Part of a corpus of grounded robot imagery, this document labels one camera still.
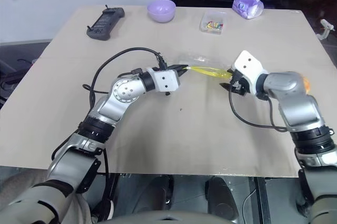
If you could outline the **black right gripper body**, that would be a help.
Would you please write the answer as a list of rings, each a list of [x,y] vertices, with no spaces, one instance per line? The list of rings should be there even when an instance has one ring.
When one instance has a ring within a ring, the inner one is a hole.
[[[231,92],[245,96],[247,93],[250,93],[250,86],[248,81],[243,77],[243,74],[238,70],[235,70],[235,74],[232,75],[230,80],[232,85]]]

